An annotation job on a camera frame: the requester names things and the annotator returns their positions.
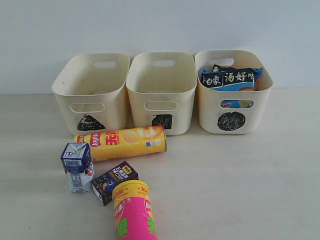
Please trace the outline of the yellow Lays chips can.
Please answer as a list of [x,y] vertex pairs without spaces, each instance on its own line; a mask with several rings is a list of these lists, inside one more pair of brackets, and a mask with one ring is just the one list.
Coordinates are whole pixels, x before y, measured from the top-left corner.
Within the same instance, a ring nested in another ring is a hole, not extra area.
[[161,125],[75,135],[74,141],[89,144],[93,162],[167,151],[166,135]]

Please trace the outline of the blue noodle packet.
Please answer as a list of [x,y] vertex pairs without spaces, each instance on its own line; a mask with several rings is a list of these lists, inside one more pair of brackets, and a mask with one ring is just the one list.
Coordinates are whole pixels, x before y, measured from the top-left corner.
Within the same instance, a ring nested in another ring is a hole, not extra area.
[[234,68],[231,72],[212,72],[203,68],[200,82],[215,91],[251,92],[258,89],[258,79],[262,74],[262,68]]

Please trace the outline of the cream bin triangle mark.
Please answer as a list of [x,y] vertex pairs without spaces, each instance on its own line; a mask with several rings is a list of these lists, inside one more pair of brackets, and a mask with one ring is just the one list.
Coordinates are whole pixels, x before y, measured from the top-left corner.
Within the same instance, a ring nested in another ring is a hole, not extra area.
[[65,65],[51,89],[71,134],[126,127],[130,62],[122,53],[88,53],[73,57]]

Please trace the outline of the purple juice box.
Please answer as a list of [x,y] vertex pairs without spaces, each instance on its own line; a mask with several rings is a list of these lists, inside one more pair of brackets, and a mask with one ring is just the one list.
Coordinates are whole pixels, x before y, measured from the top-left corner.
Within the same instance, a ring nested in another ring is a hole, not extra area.
[[93,179],[91,186],[99,201],[105,206],[113,201],[112,193],[114,188],[128,180],[139,180],[139,174],[127,161],[123,161]]

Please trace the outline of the blue white milk carton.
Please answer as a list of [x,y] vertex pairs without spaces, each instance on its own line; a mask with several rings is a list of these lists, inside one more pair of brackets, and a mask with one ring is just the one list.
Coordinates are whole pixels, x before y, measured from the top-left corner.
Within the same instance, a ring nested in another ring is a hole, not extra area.
[[94,166],[88,143],[68,143],[60,156],[72,193],[89,193],[92,189]]

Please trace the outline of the cream bin square mark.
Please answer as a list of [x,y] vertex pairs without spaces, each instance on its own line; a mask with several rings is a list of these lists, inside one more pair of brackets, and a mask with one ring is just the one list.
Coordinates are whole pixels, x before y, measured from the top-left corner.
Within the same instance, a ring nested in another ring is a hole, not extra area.
[[197,87],[192,55],[141,53],[132,61],[126,87],[135,127],[161,125],[168,136],[189,130]]

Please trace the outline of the orange noodle packet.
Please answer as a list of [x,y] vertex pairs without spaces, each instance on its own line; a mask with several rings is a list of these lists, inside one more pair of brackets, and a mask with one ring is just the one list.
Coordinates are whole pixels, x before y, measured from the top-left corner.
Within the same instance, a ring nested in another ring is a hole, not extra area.
[[233,67],[223,67],[218,64],[214,64],[212,67],[213,73],[224,73],[224,72],[232,72],[235,69]]

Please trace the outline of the cream bin circle mark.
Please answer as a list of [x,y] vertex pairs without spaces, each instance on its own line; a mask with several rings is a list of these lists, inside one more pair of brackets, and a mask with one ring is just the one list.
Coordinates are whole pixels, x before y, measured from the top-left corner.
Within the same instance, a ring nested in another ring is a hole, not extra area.
[[[233,59],[236,69],[263,68],[256,91],[217,91],[201,83],[201,70],[213,68],[214,60]],[[198,73],[198,118],[200,126],[213,134],[244,135],[257,129],[266,107],[273,80],[258,57],[244,50],[204,50],[194,56]],[[225,100],[252,101],[250,108],[223,108]]]

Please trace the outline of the pink Lays chips can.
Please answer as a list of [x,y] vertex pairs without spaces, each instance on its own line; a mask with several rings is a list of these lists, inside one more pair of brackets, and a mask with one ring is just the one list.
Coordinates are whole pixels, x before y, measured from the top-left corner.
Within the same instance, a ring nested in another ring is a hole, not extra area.
[[156,240],[157,231],[149,198],[141,180],[127,180],[112,192],[117,240]]

